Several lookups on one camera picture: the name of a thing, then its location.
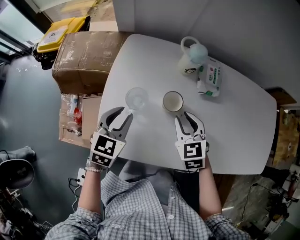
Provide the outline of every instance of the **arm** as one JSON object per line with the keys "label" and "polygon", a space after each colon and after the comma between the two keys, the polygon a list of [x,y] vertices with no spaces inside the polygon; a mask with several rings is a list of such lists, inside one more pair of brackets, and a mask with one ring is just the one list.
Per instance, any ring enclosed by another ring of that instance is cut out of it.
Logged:
{"label": "arm", "polygon": [[205,168],[199,172],[199,205],[200,217],[203,220],[211,215],[222,213],[221,201],[208,157],[205,159]]}
{"label": "arm", "polygon": [[101,222],[100,199],[100,173],[87,171],[77,211],[54,226],[46,240],[90,240],[95,237],[97,225]]}
{"label": "arm", "polygon": [[101,213],[101,179],[99,172],[87,171],[80,193],[78,207]]}
{"label": "arm", "polygon": [[222,205],[208,157],[205,159],[205,168],[199,173],[199,192],[200,217],[217,239],[251,239],[246,232],[237,229],[230,219],[221,214]]}

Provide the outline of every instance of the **brown cardboard box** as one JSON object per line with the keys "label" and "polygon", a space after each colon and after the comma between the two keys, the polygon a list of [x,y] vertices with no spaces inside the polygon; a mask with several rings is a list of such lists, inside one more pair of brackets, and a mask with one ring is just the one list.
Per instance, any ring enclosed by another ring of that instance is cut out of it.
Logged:
{"label": "brown cardboard box", "polygon": [[[78,108],[81,109],[82,106],[82,96],[78,98]],[[60,121],[59,121],[59,140],[77,146],[90,148],[91,144],[89,142],[84,142],[81,135],[76,135],[74,130],[74,118],[71,117],[68,112],[70,109],[71,95],[62,94],[61,95],[61,106],[60,106]]]}
{"label": "brown cardboard box", "polygon": [[102,93],[113,62],[129,35],[109,31],[67,34],[52,69],[60,91]]}
{"label": "brown cardboard box", "polygon": [[76,134],[76,124],[74,118],[69,114],[70,102],[72,95],[61,95],[60,106],[60,131],[59,140],[67,143],[71,143],[77,146],[90,148],[90,137],[96,131],[98,124],[98,113],[101,103],[101,96],[78,97],[77,107],[82,110],[82,127],[79,131],[82,131],[82,135]]}

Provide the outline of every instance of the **checkered shirt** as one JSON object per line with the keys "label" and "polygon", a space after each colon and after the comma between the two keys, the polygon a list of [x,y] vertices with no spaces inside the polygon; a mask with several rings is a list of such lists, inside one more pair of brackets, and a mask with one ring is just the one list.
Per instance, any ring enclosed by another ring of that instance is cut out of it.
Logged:
{"label": "checkered shirt", "polygon": [[248,240],[222,214],[205,221],[185,202],[176,184],[169,193],[164,214],[152,184],[143,179],[128,183],[109,172],[101,181],[105,219],[98,213],[78,208],[76,213],[54,226],[46,240]]}

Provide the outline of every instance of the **power strip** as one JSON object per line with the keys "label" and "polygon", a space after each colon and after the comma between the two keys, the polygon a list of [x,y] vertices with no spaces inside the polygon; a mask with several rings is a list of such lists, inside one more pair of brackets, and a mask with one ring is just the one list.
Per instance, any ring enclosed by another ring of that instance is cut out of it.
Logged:
{"label": "power strip", "polygon": [[81,186],[84,183],[85,173],[86,173],[86,171],[83,168],[79,168],[78,176],[77,176],[77,179],[78,179],[77,183]]}

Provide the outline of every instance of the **white table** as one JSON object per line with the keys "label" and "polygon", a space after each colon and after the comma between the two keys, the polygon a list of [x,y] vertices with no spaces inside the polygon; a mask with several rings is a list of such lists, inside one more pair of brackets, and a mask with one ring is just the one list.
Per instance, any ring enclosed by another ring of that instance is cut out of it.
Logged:
{"label": "white table", "polygon": [[[164,94],[174,90],[183,96],[183,110],[204,122],[214,173],[260,174],[273,141],[275,99],[225,64],[220,96],[199,96],[196,76],[185,77],[176,68],[181,56],[178,44],[138,34],[122,46],[105,85],[99,116],[126,107],[126,93],[133,87],[147,90],[149,103],[134,114],[120,157],[183,169],[175,147],[175,115],[162,108]],[[120,127],[125,117],[123,111],[111,127]]]}

